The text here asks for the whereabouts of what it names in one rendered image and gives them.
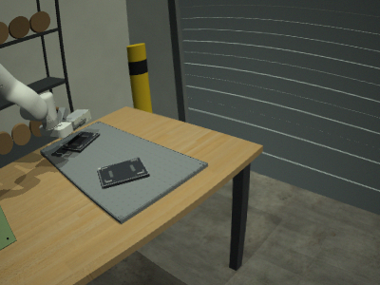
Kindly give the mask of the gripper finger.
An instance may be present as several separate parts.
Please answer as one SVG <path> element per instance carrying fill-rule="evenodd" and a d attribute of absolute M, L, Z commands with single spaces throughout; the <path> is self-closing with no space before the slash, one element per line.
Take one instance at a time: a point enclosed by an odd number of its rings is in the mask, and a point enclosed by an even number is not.
<path fill-rule="evenodd" d="M 75 127 L 77 127 L 78 125 L 83 124 L 85 121 L 86 121 L 86 118 L 82 118 L 82 119 L 81 119 L 79 122 L 77 122 L 76 124 L 74 124 L 73 121 L 69 121 L 69 123 L 72 123 L 73 128 L 75 128 Z"/>

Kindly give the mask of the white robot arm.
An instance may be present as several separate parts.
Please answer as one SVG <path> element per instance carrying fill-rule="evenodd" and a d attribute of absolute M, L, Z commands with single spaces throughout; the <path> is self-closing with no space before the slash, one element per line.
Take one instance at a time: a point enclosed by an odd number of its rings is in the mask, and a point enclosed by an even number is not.
<path fill-rule="evenodd" d="M 23 119 L 42 121 L 44 129 L 51 129 L 67 119 L 68 109 L 59 107 L 56 111 L 51 92 L 38 95 L 34 90 L 16 80 L 1 64 L 0 97 L 21 106 L 20 115 Z"/>

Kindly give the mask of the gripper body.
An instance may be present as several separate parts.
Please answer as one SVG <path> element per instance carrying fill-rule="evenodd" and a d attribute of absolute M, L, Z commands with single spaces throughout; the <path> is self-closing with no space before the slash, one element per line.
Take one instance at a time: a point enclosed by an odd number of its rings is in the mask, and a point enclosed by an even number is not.
<path fill-rule="evenodd" d="M 58 125 L 51 129 L 44 129 L 42 125 L 39 126 L 41 136 L 66 138 L 73 132 L 72 123 L 60 122 Z M 47 130 L 47 131 L 45 131 Z"/>

